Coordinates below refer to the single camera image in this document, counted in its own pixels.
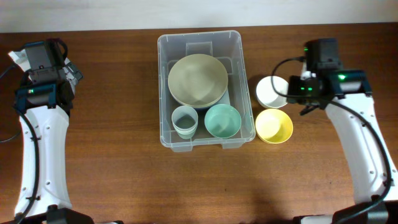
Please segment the yellow plastic bowl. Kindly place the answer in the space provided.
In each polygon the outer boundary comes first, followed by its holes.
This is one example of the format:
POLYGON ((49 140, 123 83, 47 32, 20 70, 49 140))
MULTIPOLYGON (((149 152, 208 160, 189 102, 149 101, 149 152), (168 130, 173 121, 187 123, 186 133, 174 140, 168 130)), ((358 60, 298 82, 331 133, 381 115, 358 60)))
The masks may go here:
POLYGON ((260 112, 255 120, 259 138, 268 144, 281 144, 293 134, 293 122, 282 110, 267 109, 260 112))

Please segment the white plastic bowl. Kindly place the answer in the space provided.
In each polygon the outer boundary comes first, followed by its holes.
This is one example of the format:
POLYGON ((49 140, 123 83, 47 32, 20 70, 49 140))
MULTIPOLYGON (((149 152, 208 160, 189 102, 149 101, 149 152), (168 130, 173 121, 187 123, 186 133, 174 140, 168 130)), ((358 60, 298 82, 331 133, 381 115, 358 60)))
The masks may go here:
POLYGON ((273 87, 286 95, 288 82, 281 77, 268 76, 260 80, 256 86, 256 98, 259 104, 268 109, 278 109, 287 104, 286 97, 278 95, 273 87))

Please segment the mint green plastic bowl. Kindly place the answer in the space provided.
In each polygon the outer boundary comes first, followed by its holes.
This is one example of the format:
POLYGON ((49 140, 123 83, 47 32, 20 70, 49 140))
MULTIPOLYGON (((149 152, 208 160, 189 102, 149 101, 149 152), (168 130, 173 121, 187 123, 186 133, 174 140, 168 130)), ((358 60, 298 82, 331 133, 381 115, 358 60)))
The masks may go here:
POLYGON ((238 110, 231 105, 212 106, 205 114, 205 128, 216 138, 228 139, 241 129, 242 119, 238 110))

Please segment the dark blue plastic plate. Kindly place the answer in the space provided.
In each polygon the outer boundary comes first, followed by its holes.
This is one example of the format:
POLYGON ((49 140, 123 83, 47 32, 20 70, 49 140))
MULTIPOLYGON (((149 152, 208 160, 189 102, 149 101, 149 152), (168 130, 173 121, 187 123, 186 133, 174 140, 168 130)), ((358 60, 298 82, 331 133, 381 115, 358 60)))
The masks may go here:
POLYGON ((202 106, 202 107, 197 107, 197 106, 192 106, 192 105, 185 105, 185 106, 189 106, 195 110, 207 110, 210 109, 212 106, 217 105, 217 103, 213 104, 213 105, 206 105, 206 106, 202 106))

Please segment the beige plate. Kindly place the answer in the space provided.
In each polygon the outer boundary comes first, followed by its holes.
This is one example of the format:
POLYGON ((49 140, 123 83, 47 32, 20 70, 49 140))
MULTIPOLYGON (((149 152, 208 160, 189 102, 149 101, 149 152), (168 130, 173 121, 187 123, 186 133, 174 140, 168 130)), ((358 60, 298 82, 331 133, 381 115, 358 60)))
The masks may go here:
POLYGON ((188 55, 169 71, 168 88, 182 105, 213 105, 228 89, 228 73, 217 58, 205 54, 188 55))

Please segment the grey plastic cup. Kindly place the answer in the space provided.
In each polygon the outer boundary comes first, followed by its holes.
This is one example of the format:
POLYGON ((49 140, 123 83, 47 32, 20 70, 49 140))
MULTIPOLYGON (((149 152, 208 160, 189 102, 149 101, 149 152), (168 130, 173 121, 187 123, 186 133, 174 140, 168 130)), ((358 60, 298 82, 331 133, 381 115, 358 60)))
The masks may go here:
POLYGON ((192 128, 197 122, 197 111, 190 106, 179 106, 172 113, 172 123, 179 129, 192 128))

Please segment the white plastic cup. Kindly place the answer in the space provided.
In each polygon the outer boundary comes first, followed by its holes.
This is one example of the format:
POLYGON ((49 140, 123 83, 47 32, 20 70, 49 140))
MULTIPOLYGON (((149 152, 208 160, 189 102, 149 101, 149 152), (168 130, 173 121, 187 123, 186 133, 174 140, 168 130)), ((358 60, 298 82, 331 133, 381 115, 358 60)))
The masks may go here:
POLYGON ((178 127, 176 124, 173 124, 174 129, 176 130, 176 132, 180 133, 180 134, 190 134, 190 133, 194 133, 197 129, 198 124, 195 123, 193 126, 190 126, 188 128, 181 128, 178 127))

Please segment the green plastic cup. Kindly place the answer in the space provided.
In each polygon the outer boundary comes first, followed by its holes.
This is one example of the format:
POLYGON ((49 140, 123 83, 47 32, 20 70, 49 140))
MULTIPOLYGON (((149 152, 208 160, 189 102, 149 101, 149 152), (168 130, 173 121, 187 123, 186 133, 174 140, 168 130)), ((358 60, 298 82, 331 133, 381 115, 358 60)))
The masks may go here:
POLYGON ((192 131, 192 132, 190 132, 190 133, 188 133, 188 132, 178 132, 178 131, 177 131, 177 134, 178 134, 182 139, 190 139, 190 138, 192 138, 192 137, 194 136, 195 131, 192 131))

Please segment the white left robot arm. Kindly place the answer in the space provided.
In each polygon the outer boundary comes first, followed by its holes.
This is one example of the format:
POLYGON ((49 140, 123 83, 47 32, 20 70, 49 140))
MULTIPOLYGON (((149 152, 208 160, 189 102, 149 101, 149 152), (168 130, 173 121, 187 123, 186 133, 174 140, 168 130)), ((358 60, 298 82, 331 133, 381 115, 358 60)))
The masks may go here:
POLYGON ((22 183, 14 223, 92 223, 74 211, 67 190, 65 142, 75 97, 82 78, 68 58, 52 65, 27 51, 10 52, 27 74, 16 90, 15 109, 23 137, 22 183))

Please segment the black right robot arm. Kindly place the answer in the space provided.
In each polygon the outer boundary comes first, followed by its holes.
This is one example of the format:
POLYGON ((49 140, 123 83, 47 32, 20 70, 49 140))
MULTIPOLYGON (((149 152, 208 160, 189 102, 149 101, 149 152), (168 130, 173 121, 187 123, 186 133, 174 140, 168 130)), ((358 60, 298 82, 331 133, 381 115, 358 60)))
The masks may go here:
POLYGON ((362 70, 336 70, 289 79, 288 102, 326 112, 354 185, 354 205, 332 215, 295 217, 295 223, 397 223, 397 168, 379 129, 372 90, 362 70))

